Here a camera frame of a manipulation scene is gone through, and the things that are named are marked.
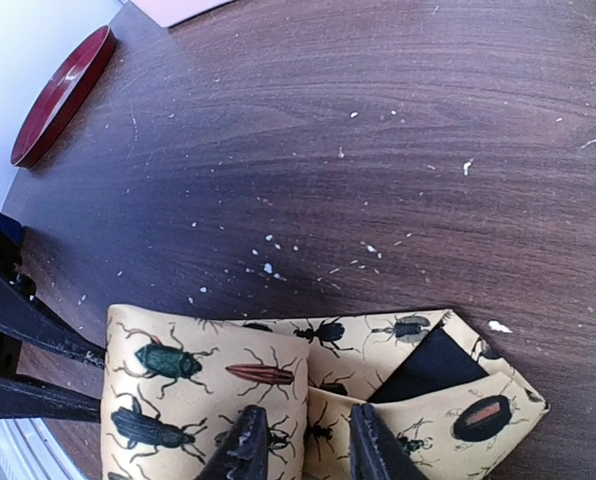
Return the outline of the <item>pink divided organizer box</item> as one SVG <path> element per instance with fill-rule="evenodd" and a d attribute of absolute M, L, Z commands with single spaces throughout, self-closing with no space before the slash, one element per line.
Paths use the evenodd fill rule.
<path fill-rule="evenodd" d="M 131 0 L 158 26 L 169 28 L 207 13 L 231 0 Z"/>

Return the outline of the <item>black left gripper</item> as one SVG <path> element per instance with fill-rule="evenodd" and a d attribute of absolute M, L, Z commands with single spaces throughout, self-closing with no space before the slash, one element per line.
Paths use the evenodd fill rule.
<path fill-rule="evenodd" d="M 25 228 L 0 212 L 0 332 L 72 360 L 104 367 L 105 349 L 84 338 L 19 273 Z M 99 420 L 100 400 L 24 375 L 0 375 L 0 419 Z"/>

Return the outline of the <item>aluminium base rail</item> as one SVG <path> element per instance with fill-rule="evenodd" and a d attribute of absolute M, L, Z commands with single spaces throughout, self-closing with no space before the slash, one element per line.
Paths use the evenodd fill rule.
<path fill-rule="evenodd" d="M 86 479 L 40 418 L 0 419 L 0 466 L 8 479 Z"/>

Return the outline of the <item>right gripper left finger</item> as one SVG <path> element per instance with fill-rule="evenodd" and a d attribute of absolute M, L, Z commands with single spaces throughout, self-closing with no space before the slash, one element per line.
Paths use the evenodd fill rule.
<path fill-rule="evenodd" d="M 206 464 L 205 478 L 266 479 L 268 444 L 266 410 L 255 405 L 246 406 Z"/>

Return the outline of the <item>leopard print tie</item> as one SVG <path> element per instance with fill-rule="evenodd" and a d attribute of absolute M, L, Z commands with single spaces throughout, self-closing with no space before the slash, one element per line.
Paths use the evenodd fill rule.
<path fill-rule="evenodd" d="M 246 407 L 267 418 L 271 479 L 348 479 L 356 405 L 416 474 L 488 477 L 548 401 L 450 309 L 218 321 L 109 308 L 106 479 L 191 479 Z"/>

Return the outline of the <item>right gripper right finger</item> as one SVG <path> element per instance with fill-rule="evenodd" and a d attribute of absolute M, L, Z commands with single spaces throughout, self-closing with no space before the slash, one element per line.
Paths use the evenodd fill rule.
<path fill-rule="evenodd" d="M 354 480 L 425 479 L 369 403 L 351 408 L 349 462 Z"/>

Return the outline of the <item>red round plate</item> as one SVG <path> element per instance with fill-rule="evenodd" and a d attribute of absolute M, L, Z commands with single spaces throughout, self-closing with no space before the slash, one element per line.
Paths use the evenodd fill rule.
<path fill-rule="evenodd" d="M 12 166 L 29 169 L 42 159 L 93 90 L 116 46 L 111 27 L 103 25 L 69 54 L 27 114 L 12 147 Z"/>

